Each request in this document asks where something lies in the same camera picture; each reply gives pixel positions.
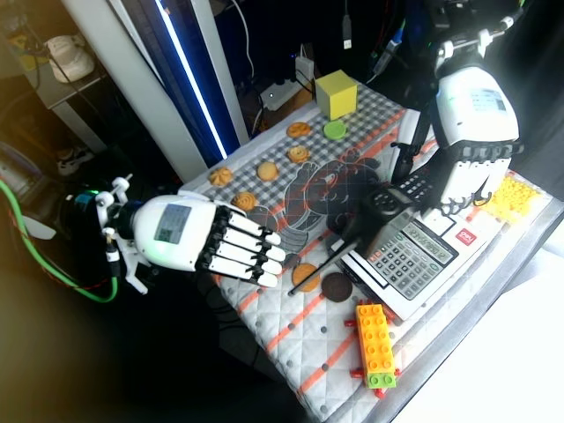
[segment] green cable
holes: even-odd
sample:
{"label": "green cable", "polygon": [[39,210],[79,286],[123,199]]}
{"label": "green cable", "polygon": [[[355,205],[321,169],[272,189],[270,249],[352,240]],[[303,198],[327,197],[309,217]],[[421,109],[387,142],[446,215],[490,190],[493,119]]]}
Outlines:
{"label": "green cable", "polygon": [[76,282],[74,282],[70,278],[67,278],[60,271],[58,271],[53,266],[51,266],[47,261],[45,261],[45,259],[41,256],[41,254],[37,251],[35,246],[29,240],[29,235],[27,234],[26,224],[24,223],[24,218],[21,214],[21,209],[19,208],[19,204],[18,204],[18,200],[17,200],[16,196],[14,196],[13,192],[11,192],[10,187],[8,187],[8,185],[4,181],[2,181],[1,179],[0,179],[0,189],[2,190],[2,192],[8,198],[8,201],[10,202],[11,208],[13,209],[14,217],[16,219],[16,224],[18,225],[18,229],[22,234],[22,237],[21,237],[22,241],[26,245],[29,253],[32,255],[32,257],[35,259],[35,261],[43,269],[48,271],[54,277],[60,279],[65,285],[74,288],[79,293],[82,293],[85,297],[89,298],[90,300],[105,303],[105,302],[110,302],[115,298],[115,296],[117,295],[117,278],[116,277],[112,277],[112,292],[110,293],[110,295],[107,298],[101,298],[98,295],[94,295],[93,293],[89,293],[85,289],[82,289],[80,286],[78,286],[78,284]]}

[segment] deli logo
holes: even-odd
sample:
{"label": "deli logo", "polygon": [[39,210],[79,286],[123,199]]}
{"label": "deli logo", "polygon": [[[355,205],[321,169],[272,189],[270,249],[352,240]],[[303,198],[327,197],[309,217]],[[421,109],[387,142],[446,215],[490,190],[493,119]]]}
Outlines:
{"label": "deli logo", "polygon": [[470,245],[476,240],[476,235],[474,235],[468,229],[463,229],[456,235],[456,238],[463,244]]}

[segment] gingham pattern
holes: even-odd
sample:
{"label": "gingham pattern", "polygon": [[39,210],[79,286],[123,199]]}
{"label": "gingham pattern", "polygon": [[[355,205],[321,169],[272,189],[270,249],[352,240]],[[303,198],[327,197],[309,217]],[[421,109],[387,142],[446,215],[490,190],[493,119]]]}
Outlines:
{"label": "gingham pattern", "polygon": [[[223,188],[205,191],[209,198],[230,202],[241,191],[252,192],[258,203],[270,209],[284,199],[286,187],[293,180],[301,164],[292,163],[287,156],[290,147],[303,145],[310,152],[310,161],[322,165],[337,159],[347,148],[360,143],[371,130],[381,127],[401,107],[374,91],[359,86],[358,110],[356,113],[342,117],[347,127],[344,139],[331,141],[323,135],[323,126],[329,121],[324,115],[317,115],[308,122],[312,132],[307,137],[285,137],[274,147],[249,161],[240,160],[230,164],[235,172],[234,180]],[[256,176],[256,168],[264,161],[273,161],[278,166],[280,175],[276,181],[263,182]]]}
{"label": "gingham pattern", "polygon": [[[302,166],[287,159],[286,152],[291,146],[305,145],[311,151],[311,161],[322,165],[360,143],[400,110],[397,104],[360,86],[357,112],[343,118],[348,127],[344,140],[324,139],[323,125],[327,119],[317,114],[308,121],[313,129],[311,136],[299,140],[283,137],[259,157],[248,155],[243,159],[228,159],[225,166],[235,173],[232,183],[221,189],[210,189],[209,184],[204,184],[195,190],[223,201],[230,201],[236,193],[248,190],[257,196],[260,205],[270,209],[284,199],[287,185]],[[395,122],[392,126],[396,128],[398,124]],[[387,132],[370,139],[364,150],[379,143]],[[426,161],[429,155],[419,157],[416,166]],[[388,160],[390,156],[391,148],[387,147],[378,160]],[[265,160],[276,162],[280,168],[280,177],[275,182],[261,182],[256,177],[256,167]],[[386,166],[383,163],[378,171],[382,177]],[[465,273],[463,268],[457,272],[453,278],[458,282],[447,292],[439,289],[426,306],[408,321],[399,326],[390,324],[390,338],[398,367],[405,370],[469,303],[549,200],[549,196],[543,195],[528,221],[510,228],[505,226],[501,233],[501,223],[483,212],[478,215],[479,226],[486,228],[490,234],[499,233],[496,236],[502,242],[490,255],[479,259],[483,263],[476,271]],[[312,241],[315,244],[317,237],[326,234],[325,225],[315,226],[308,234],[308,245],[313,245]],[[333,241],[318,242],[302,258],[302,262],[322,263],[327,258],[327,246]],[[336,270],[336,267],[328,269],[322,277]],[[267,350],[278,371],[312,417],[319,421],[358,423],[369,416],[369,421],[378,421],[378,399],[361,380],[352,379],[349,375],[350,369],[360,366],[358,340],[350,342],[352,330],[343,325],[344,320],[354,317],[357,301],[365,298],[356,286],[352,297],[342,303],[319,299],[319,288],[311,293],[297,293],[289,297],[291,271],[280,277],[275,288],[257,288],[229,278],[223,278],[219,287],[226,300],[240,310],[241,319],[254,333],[256,342]],[[308,310],[307,315],[302,320],[296,320],[296,316],[305,313],[305,310]],[[328,362],[330,366],[323,370]],[[305,392],[301,390],[304,386],[308,386]],[[387,395],[394,395],[394,391],[389,390]]]}

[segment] green toy brick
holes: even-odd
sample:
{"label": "green toy brick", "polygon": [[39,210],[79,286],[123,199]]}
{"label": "green toy brick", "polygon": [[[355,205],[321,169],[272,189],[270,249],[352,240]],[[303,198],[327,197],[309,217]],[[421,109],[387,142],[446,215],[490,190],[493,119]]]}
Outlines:
{"label": "green toy brick", "polygon": [[376,388],[396,388],[396,377],[393,373],[368,374],[367,385],[371,390]]}

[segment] green round object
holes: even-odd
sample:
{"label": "green round object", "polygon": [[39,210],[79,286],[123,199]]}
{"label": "green round object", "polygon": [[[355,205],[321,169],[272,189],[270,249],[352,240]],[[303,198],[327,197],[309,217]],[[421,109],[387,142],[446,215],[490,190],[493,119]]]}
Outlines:
{"label": "green round object", "polygon": [[341,139],[346,135],[346,125],[343,121],[332,121],[323,127],[323,133],[328,139]]}

